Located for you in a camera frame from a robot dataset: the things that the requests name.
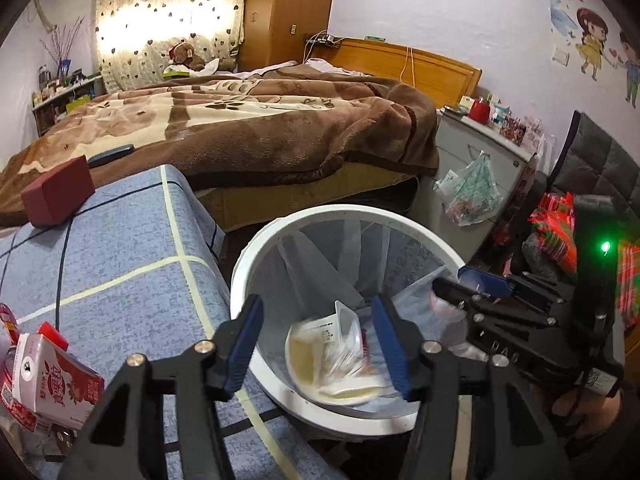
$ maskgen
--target red carton cap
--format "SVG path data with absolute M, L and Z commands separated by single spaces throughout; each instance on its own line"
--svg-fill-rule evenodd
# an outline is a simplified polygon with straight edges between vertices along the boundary
M 58 348 L 62 348 L 65 352 L 69 348 L 68 341 L 62 337 L 62 334 L 58 332 L 49 321 L 45 321 L 38 329 L 38 334 L 46 337 Z

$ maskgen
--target bed frame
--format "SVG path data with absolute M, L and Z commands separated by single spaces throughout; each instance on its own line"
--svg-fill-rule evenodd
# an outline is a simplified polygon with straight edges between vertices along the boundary
M 463 95 L 472 96 L 482 70 L 466 63 L 417 48 L 380 41 L 345 39 L 338 48 L 316 46 L 313 57 L 321 57 L 334 66 L 369 75 L 400 79 L 433 99 L 437 108 L 456 105 Z

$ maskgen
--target heart pattern curtain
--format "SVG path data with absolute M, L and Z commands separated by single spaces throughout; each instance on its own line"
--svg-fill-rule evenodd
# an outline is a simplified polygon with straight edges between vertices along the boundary
M 231 69 L 242 42 L 244 0 L 96 0 L 98 63 L 108 92 L 162 81 L 181 41 Z

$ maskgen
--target teddy bear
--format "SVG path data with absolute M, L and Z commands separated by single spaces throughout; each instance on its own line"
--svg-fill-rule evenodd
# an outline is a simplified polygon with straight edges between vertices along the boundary
M 169 51 L 169 57 L 175 64 L 187 66 L 195 72 L 202 70 L 205 65 L 204 59 L 194 52 L 193 45 L 185 41 L 174 46 Z

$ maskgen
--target wooden wardrobe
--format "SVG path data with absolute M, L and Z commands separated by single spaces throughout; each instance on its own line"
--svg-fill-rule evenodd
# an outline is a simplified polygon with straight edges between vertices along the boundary
M 327 28 L 332 0 L 244 0 L 238 70 L 302 62 L 305 40 Z

